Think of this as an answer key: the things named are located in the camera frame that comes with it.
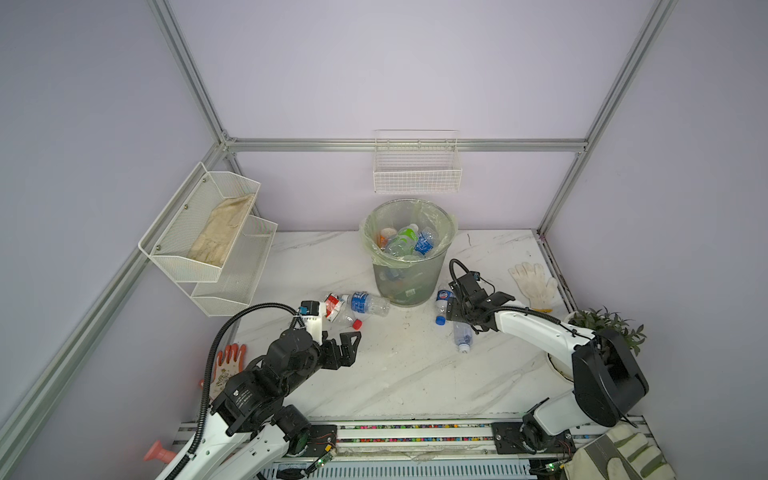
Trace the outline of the small bottle blue Pepsi label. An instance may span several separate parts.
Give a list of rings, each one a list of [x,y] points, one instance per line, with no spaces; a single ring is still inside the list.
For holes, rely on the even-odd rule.
[[[448,307],[452,298],[453,292],[450,289],[442,288],[437,291],[435,299],[435,323],[437,325],[443,326],[446,324]]]

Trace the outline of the tall clear bottle faint label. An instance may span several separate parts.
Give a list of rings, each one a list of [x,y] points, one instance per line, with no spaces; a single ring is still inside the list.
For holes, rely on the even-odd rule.
[[[474,331],[470,325],[463,322],[453,323],[453,338],[460,353],[467,354],[471,351],[473,337]]]

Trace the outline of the clear bottle red white label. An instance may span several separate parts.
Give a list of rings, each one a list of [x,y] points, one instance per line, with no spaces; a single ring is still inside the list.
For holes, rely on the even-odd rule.
[[[335,330],[353,329],[359,331],[363,322],[352,310],[349,296],[346,294],[330,293],[325,299],[326,319]]]

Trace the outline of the clear bottle blue label white cap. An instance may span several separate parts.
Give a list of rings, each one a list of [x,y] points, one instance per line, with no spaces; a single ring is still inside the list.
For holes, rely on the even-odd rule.
[[[385,317],[390,311],[390,301],[365,291],[357,291],[346,297],[349,308],[357,314]]]

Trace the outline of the clear bottle green label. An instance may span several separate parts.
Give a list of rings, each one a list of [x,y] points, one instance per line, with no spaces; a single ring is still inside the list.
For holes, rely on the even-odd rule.
[[[393,257],[405,257],[411,255],[418,240],[419,227],[416,224],[411,223],[400,229],[388,240],[384,252]]]

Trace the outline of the orange label bottle yellow cap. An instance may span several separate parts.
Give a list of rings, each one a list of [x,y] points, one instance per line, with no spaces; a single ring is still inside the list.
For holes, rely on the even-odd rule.
[[[398,234],[398,230],[392,227],[385,227],[378,233],[377,245],[380,249],[385,249],[388,243]]]

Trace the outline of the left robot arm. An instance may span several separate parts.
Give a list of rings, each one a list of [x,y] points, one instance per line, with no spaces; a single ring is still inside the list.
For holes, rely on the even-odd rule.
[[[217,347],[242,317],[265,309],[289,313],[288,329],[266,354],[233,375],[221,393],[211,397],[210,384]],[[299,308],[275,302],[249,306],[233,315],[216,334],[204,372],[203,394],[193,437],[160,473],[162,479],[256,479],[286,455],[310,446],[311,424],[286,398],[321,369],[354,364],[362,339],[359,331],[314,338],[312,321],[321,321],[316,301]]]

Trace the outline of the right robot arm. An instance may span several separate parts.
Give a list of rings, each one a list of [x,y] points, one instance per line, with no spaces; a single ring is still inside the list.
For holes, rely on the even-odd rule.
[[[545,451],[563,432],[587,423],[614,427],[649,393],[649,384],[624,336],[611,328],[589,330],[524,306],[500,291],[480,286],[482,276],[452,259],[454,297],[446,318],[474,333],[494,331],[539,348],[570,369],[573,387],[531,407],[519,427],[519,448]]]

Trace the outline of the grey mesh waste bin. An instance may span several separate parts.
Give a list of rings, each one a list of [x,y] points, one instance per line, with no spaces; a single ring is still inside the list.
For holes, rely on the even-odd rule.
[[[380,295],[396,305],[406,307],[420,305],[432,298],[447,251],[410,268],[393,269],[375,265],[365,250],[372,262],[374,280]]]

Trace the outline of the green bin liner bag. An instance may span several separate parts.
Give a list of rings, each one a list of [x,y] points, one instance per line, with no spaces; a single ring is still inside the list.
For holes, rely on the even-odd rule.
[[[405,257],[393,257],[377,245],[378,233],[385,227],[398,231],[409,224],[416,224],[419,232],[425,227],[434,229],[439,235],[439,244],[427,255],[415,251]],[[457,218],[436,203],[415,199],[395,199],[381,204],[371,211],[360,223],[359,234],[363,248],[373,263],[393,269],[406,269],[419,262],[425,262],[443,255],[458,233]]]

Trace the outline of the white cotton work glove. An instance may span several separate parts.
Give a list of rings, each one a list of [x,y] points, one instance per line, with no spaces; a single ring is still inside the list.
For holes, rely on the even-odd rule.
[[[559,283],[544,265],[524,262],[511,267],[509,273],[533,310],[543,313],[553,310]]]

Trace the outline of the red coated glove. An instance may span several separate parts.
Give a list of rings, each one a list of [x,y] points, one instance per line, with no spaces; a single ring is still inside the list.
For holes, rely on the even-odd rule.
[[[244,368],[247,346],[228,344],[216,355],[213,376],[209,388],[209,400],[212,402],[223,391],[227,381]]]

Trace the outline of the potted green plant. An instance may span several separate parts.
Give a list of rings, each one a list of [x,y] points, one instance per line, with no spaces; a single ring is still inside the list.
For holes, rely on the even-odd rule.
[[[566,322],[577,327],[600,331],[611,329],[618,332],[627,343],[630,351],[638,356],[647,339],[645,325],[633,319],[625,319],[618,312],[610,311],[605,306],[599,309],[585,309],[571,312]]]

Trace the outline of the beige glove in shelf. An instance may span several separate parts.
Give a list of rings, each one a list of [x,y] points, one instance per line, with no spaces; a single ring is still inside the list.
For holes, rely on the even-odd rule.
[[[223,267],[255,198],[255,194],[227,198],[216,206],[203,231],[193,242],[188,257],[204,264]]]

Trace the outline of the pink watering can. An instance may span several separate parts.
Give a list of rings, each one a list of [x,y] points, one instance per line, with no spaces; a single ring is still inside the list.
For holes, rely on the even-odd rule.
[[[160,441],[155,441],[143,457],[144,462],[157,460],[163,464],[170,464],[176,457],[176,453],[164,448]]]

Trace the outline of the green striped work glove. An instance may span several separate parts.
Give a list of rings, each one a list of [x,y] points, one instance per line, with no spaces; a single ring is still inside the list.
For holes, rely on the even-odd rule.
[[[564,471],[570,480],[676,478],[661,450],[626,423],[578,449],[564,465]]]

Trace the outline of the white mesh wall shelf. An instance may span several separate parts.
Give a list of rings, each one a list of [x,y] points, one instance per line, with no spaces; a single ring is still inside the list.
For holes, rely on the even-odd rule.
[[[261,184],[198,164],[138,249],[208,317],[251,304],[277,224],[255,214]]]

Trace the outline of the aluminium frame post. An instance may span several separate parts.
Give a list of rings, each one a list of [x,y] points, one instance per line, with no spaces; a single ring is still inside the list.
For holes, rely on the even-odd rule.
[[[228,134],[221,122],[173,11],[171,2],[166,0],[149,0],[147,4],[179,67],[194,103],[202,115],[204,124],[213,138],[214,149],[220,151],[220,158],[230,171],[244,176],[237,160],[237,155],[230,147],[234,142],[234,138]]]

